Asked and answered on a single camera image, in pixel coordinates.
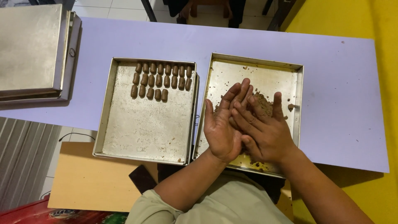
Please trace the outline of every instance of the metal baking pan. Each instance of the metal baking pan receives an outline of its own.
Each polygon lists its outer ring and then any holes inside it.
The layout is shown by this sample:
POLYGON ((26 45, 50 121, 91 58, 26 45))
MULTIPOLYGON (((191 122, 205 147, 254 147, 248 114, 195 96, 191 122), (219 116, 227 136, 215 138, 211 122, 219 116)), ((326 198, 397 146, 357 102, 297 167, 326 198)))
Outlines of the metal baking pan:
MULTIPOLYGON (((250 78, 254 90, 257 89, 265 97, 269 96, 268 101, 273 101, 275 92, 282 93, 283 113, 288 116, 286 121, 293 141, 299 146, 303 73, 303 65, 212 53, 192 159, 200 156, 209 146, 203 133, 204 99, 210 99, 214 106, 218 105, 221 95, 224 95, 234 83, 242 82, 244 78, 250 78), (296 105, 292 112, 287 109, 290 103, 296 105)), ((271 163, 258 163, 256 166, 250 162, 250 157, 242 154, 228 167, 284 178, 280 169, 271 163)))
POLYGON ((7 19, 11 15, 16 18, 14 26, 8 26, 13 27, 12 31, 5 32, 6 36, 0 35, 0 40, 12 38, 18 46, 17 50, 13 46, 0 50, 0 61, 8 65, 0 69, 4 74, 0 78, 0 104, 68 100, 81 19, 75 12, 65 10, 62 4, 12 7, 1 11, 7 19), (36 20, 51 22, 42 27, 43 24, 36 20), (43 36, 47 37, 44 45, 37 44, 43 42, 43 36), (15 38, 28 38, 29 41, 16 41, 15 38), (44 46, 45 50, 37 51, 37 45, 44 46), (21 67, 21 59, 31 63, 21 67))
POLYGON ((198 76, 196 63, 116 58, 111 62, 94 156, 186 165, 192 150, 198 76), (168 89, 166 103, 130 97, 137 62, 192 66, 190 91, 168 89))

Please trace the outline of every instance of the white table top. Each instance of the white table top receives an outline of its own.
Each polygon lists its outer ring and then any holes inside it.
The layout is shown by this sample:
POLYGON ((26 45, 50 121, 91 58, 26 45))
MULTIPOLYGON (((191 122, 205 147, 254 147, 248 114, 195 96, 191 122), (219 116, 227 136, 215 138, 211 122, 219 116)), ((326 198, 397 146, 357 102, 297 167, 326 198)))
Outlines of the white table top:
POLYGON ((72 98, 0 116, 97 130, 112 57, 194 61, 198 111, 212 52, 304 65, 300 148, 315 163, 389 172, 374 41, 82 18, 72 98))

